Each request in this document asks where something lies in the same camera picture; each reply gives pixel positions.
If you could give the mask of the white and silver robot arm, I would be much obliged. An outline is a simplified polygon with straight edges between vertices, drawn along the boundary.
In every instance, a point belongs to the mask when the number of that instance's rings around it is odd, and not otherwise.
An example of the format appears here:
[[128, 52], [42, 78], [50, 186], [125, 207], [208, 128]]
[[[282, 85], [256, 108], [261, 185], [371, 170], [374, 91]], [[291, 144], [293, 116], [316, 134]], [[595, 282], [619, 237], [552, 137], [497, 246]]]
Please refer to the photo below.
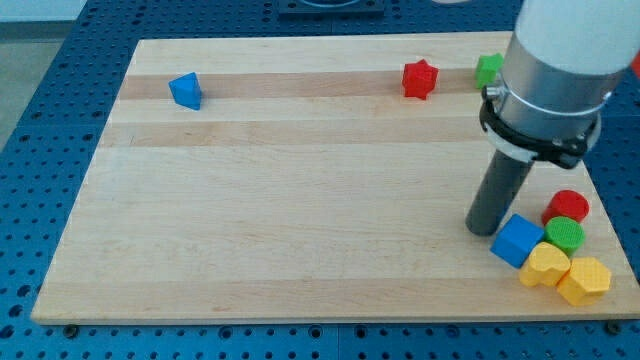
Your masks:
[[533, 164], [573, 169], [594, 147], [601, 110], [639, 51], [639, 0], [523, 2], [479, 118], [495, 153], [470, 210], [496, 232]]

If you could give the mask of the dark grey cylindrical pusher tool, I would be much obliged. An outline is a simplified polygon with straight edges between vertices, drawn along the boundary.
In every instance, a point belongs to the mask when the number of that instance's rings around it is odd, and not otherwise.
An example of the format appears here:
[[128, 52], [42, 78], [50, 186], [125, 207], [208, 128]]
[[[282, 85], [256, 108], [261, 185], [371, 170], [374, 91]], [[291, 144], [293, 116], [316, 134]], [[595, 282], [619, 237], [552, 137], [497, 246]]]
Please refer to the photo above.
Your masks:
[[495, 151], [465, 218], [471, 233], [490, 236], [497, 231], [532, 166]]

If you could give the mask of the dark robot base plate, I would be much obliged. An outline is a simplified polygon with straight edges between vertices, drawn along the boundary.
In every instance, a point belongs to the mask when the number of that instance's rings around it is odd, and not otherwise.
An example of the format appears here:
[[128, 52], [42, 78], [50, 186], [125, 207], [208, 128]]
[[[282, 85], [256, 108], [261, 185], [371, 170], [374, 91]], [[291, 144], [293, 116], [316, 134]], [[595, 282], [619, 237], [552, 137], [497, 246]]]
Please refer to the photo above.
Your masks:
[[280, 17], [381, 15], [385, 10], [384, 0], [276, 0], [275, 5]]

